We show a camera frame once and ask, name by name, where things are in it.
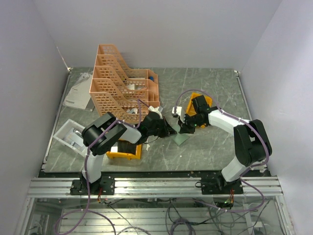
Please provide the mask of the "yellow bin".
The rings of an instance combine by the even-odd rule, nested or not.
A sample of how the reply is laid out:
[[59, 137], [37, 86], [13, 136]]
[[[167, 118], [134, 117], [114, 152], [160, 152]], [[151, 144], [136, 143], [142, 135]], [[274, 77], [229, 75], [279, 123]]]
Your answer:
[[141, 159], [142, 145], [136, 145], [128, 141], [119, 140], [111, 150], [106, 153], [109, 159], [124, 158], [128, 160]]
[[190, 101], [187, 106], [186, 113], [190, 116], [193, 116], [199, 113], [209, 114], [209, 111], [212, 108], [212, 104], [213, 104], [213, 100], [209, 96], [200, 95], [198, 93], [192, 93]]

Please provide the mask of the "pink file organizer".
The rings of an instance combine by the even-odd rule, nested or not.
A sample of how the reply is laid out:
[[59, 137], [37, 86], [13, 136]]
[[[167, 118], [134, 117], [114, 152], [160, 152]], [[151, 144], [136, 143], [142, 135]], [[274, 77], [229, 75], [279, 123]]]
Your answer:
[[131, 69], [113, 44], [98, 45], [89, 94], [100, 116], [111, 112], [130, 123], [144, 119], [149, 106], [160, 106], [158, 75]]

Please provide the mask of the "white bin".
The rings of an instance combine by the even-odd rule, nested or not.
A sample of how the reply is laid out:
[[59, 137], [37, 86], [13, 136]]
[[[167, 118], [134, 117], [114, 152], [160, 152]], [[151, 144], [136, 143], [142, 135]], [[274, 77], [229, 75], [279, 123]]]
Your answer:
[[53, 138], [62, 145], [69, 147], [75, 153], [85, 157], [87, 154], [87, 147], [83, 144], [83, 130], [84, 126], [68, 119], [53, 135]]

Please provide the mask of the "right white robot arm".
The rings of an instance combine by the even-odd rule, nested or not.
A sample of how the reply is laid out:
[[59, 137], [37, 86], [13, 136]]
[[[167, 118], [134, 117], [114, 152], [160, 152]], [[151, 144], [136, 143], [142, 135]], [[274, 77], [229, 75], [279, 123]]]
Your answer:
[[235, 157], [221, 170], [223, 177], [215, 182], [218, 192], [228, 193], [233, 188], [232, 181], [243, 176], [254, 164], [260, 165], [261, 161], [267, 161], [272, 154], [264, 125], [258, 119], [242, 119], [219, 107], [211, 107], [204, 95], [193, 98], [192, 105], [195, 110], [192, 116], [180, 106], [172, 108], [172, 116], [178, 118], [181, 134], [193, 134], [196, 127], [215, 126], [234, 138]]

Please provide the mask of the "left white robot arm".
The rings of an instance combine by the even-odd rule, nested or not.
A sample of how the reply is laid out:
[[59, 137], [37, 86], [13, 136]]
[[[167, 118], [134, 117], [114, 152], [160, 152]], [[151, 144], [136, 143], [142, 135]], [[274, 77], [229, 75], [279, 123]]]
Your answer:
[[88, 125], [82, 132], [83, 144], [87, 147], [82, 176], [82, 188], [88, 194], [100, 189], [104, 155], [118, 140], [134, 145], [143, 144], [148, 137], [166, 138], [177, 132], [157, 112], [149, 114], [138, 124], [131, 125], [108, 112]]

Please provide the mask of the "white paper sheet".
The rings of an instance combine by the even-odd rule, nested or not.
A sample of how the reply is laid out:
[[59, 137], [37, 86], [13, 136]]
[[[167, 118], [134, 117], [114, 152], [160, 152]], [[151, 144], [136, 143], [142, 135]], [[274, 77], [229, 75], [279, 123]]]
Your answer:
[[70, 88], [66, 95], [63, 105], [66, 107], [92, 111], [94, 104], [89, 94], [92, 75], [85, 72], [81, 73], [79, 79]]

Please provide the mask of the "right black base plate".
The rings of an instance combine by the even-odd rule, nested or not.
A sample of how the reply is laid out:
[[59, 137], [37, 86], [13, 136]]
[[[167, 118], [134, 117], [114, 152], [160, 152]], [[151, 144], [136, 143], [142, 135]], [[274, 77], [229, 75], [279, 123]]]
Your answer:
[[202, 195], [217, 194], [242, 194], [243, 187], [239, 180], [226, 182], [220, 178], [201, 179], [195, 183], [196, 188], [200, 188]]

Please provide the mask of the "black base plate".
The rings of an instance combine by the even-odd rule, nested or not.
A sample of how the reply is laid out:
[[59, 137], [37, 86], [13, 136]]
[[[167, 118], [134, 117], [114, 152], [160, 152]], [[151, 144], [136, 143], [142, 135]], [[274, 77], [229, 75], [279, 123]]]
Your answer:
[[[89, 190], [90, 195], [114, 195], [115, 180], [103, 176], [94, 183], [89, 183]], [[72, 181], [70, 195], [88, 195], [87, 181], [83, 176]]]
[[200, 188], [202, 195], [217, 194], [242, 194], [243, 187], [239, 180], [226, 182], [220, 178], [201, 179], [195, 183], [196, 188]]

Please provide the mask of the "aluminium rail frame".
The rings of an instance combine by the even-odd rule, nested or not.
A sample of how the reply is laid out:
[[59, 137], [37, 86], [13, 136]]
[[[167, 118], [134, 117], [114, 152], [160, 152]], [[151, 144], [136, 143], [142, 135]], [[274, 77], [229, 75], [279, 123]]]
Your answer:
[[[114, 178], [113, 194], [102, 194], [101, 198], [196, 198], [203, 193], [199, 186], [199, 178]], [[36, 199], [86, 199], [87, 195], [72, 195], [72, 178], [34, 178], [31, 180], [16, 234], [26, 231], [26, 219], [31, 215]], [[289, 216], [283, 191], [277, 177], [244, 177], [238, 196], [257, 197], [272, 196], [276, 200], [276, 209], [284, 234], [295, 234]]]

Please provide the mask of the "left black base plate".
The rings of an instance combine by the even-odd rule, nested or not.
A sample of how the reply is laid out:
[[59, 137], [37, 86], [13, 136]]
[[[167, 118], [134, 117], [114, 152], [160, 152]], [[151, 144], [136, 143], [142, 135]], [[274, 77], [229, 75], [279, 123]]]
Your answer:
[[[114, 195], [115, 180], [103, 176], [94, 183], [89, 183], [89, 190], [90, 195]], [[88, 195], [87, 181], [83, 176], [72, 181], [70, 195]]]

